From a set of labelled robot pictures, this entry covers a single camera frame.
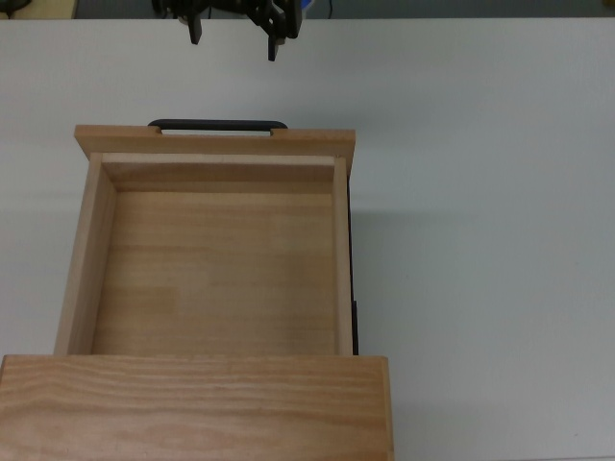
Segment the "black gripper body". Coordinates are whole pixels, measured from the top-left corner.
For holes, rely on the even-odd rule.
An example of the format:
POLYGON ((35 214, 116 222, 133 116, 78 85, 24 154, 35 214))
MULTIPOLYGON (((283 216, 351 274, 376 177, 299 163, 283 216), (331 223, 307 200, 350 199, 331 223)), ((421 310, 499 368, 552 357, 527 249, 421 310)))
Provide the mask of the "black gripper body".
POLYGON ((276 12, 285 14, 289 12, 287 1, 240 1, 240 0, 219 0, 219 1, 174 1, 174 0, 153 0, 152 8, 156 14, 163 15, 170 13, 174 16, 188 16, 201 14, 209 9, 217 9, 223 12, 232 12, 241 15, 251 13, 276 12))

